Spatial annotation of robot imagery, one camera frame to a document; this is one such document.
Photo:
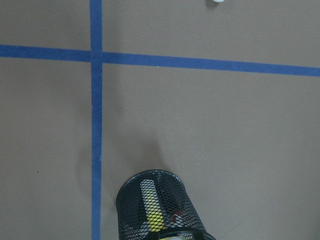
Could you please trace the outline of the red capped white marker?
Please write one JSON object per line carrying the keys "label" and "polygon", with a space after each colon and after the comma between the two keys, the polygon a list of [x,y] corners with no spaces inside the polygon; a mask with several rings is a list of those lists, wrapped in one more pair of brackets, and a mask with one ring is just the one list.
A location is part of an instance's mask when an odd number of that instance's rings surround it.
{"label": "red capped white marker", "polygon": [[183,223],[182,212],[178,209],[173,210],[170,214],[169,220],[170,220],[170,223],[173,223],[173,224],[182,224]]}

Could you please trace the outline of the brown paper table cover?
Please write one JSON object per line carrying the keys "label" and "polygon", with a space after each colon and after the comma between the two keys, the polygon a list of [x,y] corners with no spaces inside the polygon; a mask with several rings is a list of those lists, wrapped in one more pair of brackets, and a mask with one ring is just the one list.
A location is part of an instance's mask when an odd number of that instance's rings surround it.
{"label": "brown paper table cover", "polygon": [[218,240],[319,239],[319,1],[1,1],[1,239],[116,240],[149,169]]}

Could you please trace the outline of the black mesh pen cup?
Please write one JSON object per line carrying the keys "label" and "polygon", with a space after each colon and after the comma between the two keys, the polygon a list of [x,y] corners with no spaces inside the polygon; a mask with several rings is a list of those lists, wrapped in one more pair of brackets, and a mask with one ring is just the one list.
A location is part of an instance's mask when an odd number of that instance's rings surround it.
{"label": "black mesh pen cup", "polygon": [[128,179],[116,197],[121,240],[212,240],[182,180],[162,169]]}

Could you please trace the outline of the yellow highlighter pen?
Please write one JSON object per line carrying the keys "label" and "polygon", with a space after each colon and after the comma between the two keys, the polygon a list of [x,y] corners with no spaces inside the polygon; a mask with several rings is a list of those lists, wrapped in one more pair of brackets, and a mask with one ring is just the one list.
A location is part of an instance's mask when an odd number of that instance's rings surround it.
{"label": "yellow highlighter pen", "polygon": [[140,182],[140,190],[150,232],[159,232],[165,228],[165,220],[160,206],[155,182],[144,179]]}

